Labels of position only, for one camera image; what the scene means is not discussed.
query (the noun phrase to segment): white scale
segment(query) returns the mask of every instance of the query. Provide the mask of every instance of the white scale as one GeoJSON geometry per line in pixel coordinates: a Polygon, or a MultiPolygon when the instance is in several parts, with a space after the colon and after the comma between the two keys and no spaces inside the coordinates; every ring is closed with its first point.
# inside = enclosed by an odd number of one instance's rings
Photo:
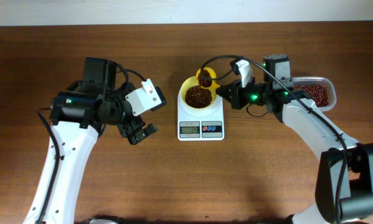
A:
{"type": "Polygon", "coordinates": [[[218,141],[224,139],[222,97],[203,109],[188,106],[178,94],[178,139],[181,141],[218,141]]]}

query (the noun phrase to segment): scale display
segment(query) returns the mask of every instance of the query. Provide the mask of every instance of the scale display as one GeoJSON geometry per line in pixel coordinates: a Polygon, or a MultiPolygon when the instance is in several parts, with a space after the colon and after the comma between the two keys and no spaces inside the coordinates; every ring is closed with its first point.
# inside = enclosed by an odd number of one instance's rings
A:
{"type": "Polygon", "coordinates": [[[181,134],[197,134],[199,127],[181,127],[181,134]]]}

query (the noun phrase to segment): white bracket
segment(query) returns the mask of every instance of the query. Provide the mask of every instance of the white bracket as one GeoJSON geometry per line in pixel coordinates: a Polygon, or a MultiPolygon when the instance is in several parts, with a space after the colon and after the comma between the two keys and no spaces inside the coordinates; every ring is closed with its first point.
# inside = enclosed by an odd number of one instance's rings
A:
{"type": "Polygon", "coordinates": [[[142,82],[142,87],[126,95],[125,99],[131,104],[134,116],[161,104],[160,97],[150,79],[142,82]]]}
{"type": "Polygon", "coordinates": [[[242,87],[245,88],[247,84],[253,81],[253,68],[250,63],[246,60],[240,60],[236,62],[240,76],[242,79],[242,87]]]}

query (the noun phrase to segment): wooden table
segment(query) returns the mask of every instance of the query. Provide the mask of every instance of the wooden table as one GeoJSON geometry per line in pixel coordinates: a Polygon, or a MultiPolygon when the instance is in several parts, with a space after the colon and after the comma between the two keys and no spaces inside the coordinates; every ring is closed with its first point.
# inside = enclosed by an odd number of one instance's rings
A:
{"type": "MultiPolygon", "coordinates": [[[[34,198],[48,146],[37,108],[82,77],[87,56],[139,71],[168,103],[143,115],[159,131],[137,146],[114,127],[99,139],[76,221],[98,214],[259,221],[300,212],[314,203],[318,161],[273,115],[252,118],[225,103],[223,141],[176,137],[177,92],[203,62],[222,54],[262,61],[278,53],[289,55],[294,77],[329,78],[338,101],[325,115],[350,136],[373,142],[373,22],[0,27],[0,223],[22,222],[34,198]]],[[[229,69],[226,60],[211,67],[229,69]]],[[[263,80],[256,69],[255,76],[263,80]]]]}

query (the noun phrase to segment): white wall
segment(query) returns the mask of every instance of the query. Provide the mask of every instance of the white wall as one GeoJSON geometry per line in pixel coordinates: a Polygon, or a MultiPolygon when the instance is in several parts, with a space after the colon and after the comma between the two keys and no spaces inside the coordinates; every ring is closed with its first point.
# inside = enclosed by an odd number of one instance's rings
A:
{"type": "Polygon", "coordinates": [[[373,20],[373,0],[0,0],[0,26],[373,20]]]}

